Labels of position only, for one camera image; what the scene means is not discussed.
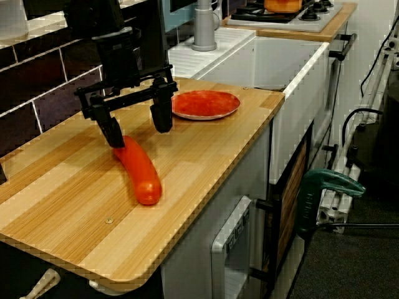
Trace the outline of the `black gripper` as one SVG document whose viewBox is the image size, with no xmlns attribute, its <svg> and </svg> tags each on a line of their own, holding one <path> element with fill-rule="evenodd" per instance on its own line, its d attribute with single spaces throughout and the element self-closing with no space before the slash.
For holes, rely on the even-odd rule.
<svg viewBox="0 0 399 299">
<path fill-rule="evenodd" d="M 125 143 L 120 125 L 115 117 L 111 117 L 109 108 L 125 108 L 153 99 L 150 110 L 156 130 L 167 133 L 173 126 L 171 98 L 178 89 L 171 75 L 172 65 L 165 63 L 153 70 L 140 70 L 135 55 L 139 38 L 140 31 L 131 27 L 91 37 L 99 53 L 105 78 L 74 92 L 84 108 L 84 117 L 98 124 L 113 148 L 123 148 Z M 121 96 L 120 91 L 124 88 L 138 87 L 149 79 L 153 80 L 149 88 Z"/>
</svg>

